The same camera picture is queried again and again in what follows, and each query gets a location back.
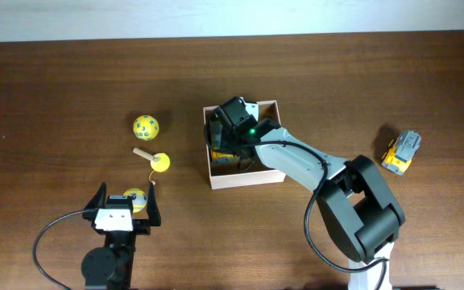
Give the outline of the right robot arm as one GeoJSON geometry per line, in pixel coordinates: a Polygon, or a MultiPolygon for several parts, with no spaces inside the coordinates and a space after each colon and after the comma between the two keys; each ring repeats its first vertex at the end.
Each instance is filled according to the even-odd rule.
{"type": "Polygon", "coordinates": [[[307,188],[304,236],[313,252],[337,271],[349,274],[350,289],[390,289],[390,255],[405,223],[404,211],[375,163],[364,155],[336,157],[300,141],[277,121],[255,117],[241,97],[205,116],[210,150],[259,161],[307,188]],[[335,246],[349,260],[342,267],[313,241],[312,209],[317,207],[335,246]]]}

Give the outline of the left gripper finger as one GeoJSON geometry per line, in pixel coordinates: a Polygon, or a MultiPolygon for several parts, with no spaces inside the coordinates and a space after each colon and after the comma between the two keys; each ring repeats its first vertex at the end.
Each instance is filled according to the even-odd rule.
{"type": "Polygon", "coordinates": [[[90,201],[85,206],[85,209],[99,209],[102,208],[105,204],[106,198],[106,183],[102,182],[97,192],[90,199],[90,201]]]}
{"type": "Polygon", "coordinates": [[[153,181],[149,183],[147,194],[147,215],[151,226],[161,225],[161,215],[155,198],[155,183],[153,181]]]}

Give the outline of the yellow grey toy loader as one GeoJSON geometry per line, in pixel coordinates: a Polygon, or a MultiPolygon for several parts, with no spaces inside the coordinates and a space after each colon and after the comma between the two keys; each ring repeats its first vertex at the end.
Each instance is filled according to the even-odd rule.
{"type": "Polygon", "coordinates": [[[421,144],[421,136],[413,130],[402,131],[388,144],[381,165],[387,170],[402,176],[412,163],[412,158],[421,144]]]}

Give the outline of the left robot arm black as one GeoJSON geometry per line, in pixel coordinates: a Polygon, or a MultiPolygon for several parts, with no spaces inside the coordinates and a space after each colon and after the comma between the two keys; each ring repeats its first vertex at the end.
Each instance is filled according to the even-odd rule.
{"type": "Polygon", "coordinates": [[[136,251],[136,238],[149,235],[162,223],[155,199],[155,182],[147,193],[137,188],[127,194],[106,195],[106,184],[84,208],[82,217],[105,237],[103,246],[89,251],[82,260],[86,289],[129,289],[136,251]]]}

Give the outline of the yellow grey toy truck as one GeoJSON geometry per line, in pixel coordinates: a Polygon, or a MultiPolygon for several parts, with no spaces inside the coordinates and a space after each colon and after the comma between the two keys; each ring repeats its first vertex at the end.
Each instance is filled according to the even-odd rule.
{"type": "Polygon", "coordinates": [[[211,121],[209,124],[211,136],[211,160],[215,163],[231,162],[235,155],[220,152],[222,144],[222,125],[219,121],[211,121]]]}

